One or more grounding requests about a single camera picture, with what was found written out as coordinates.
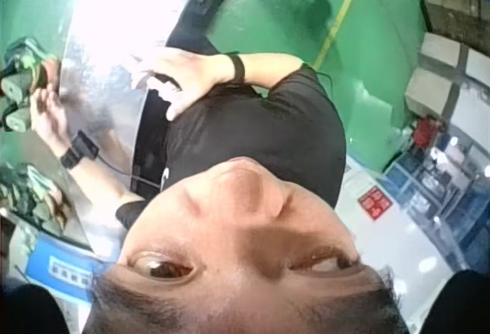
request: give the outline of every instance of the hair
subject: hair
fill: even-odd
[[[384,277],[380,281],[382,284],[373,291],[306,307],[293,306],[310,333],[407,334],[392,279]],[[185,324],[195,322],[192,312],[178,301],[133,292],[104,276],[94,278],[92,300],[83,334],[188,332]]]

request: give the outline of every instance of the forearm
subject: forearm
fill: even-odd
[[[54,156],[59,159],[70,148],[70,142],[67,140],[53,141],[49,147]],[[69,173],[90,202],[101,210],[114,213],[126,202],[142,200],[139,196],[129,192],[101,165],[88,158],[82,158]]]
[[[213,56],[217,68],[217,79],[226,83],[234,78],[231,59],[224,55]],[[240,54],[245,66],[245,82],[266,89],[274,88],[284,77],[301,68],[301,59],[290,54],[257,53]]]

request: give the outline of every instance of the red label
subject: red label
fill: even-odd
[[[393,205],[393,202],[377,186],[362,195],[358,202],[374,221]]]

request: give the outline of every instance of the black t-shirt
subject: black t-shirt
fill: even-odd
[[[308,189],[335,207],[345,168],[345,133],[313,71],[304,65],[267,98],[252,90],[218,87],[168,128],[168,178],[163,190],[239,156],[276,177]],[[129,228],[147,201],[123,205],[117,218]]]

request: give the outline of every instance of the eye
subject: eye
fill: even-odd
[[[329,273],[351,267],[350,261],[341,251],[330,247],[318,249],[289,265],[290,270]]]
[[[192,271],[190,267],[155,256],[140,257],[132,264],[132,268],[136,273],[155,279],[178,279]]]

